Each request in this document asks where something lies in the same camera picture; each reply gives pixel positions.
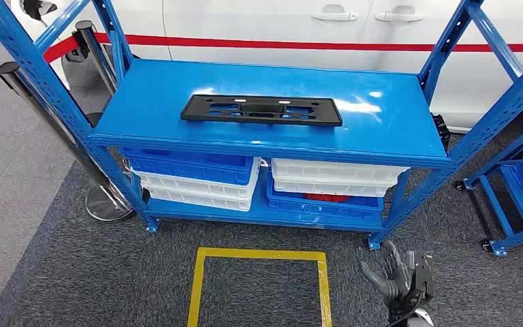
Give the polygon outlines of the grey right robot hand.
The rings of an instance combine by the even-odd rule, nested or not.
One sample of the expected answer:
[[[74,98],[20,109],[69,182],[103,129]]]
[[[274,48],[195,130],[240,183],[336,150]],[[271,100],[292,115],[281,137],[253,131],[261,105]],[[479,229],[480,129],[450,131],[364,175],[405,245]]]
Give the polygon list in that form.
[[[373,272],[365,261],[360,261],[359,269],[363,276],[379,291],[384,303],[391,307],[399,305],[408,294],[411,273],[402,261],[395,244],[387,239],[381,244],[384,251],[385,276]]]

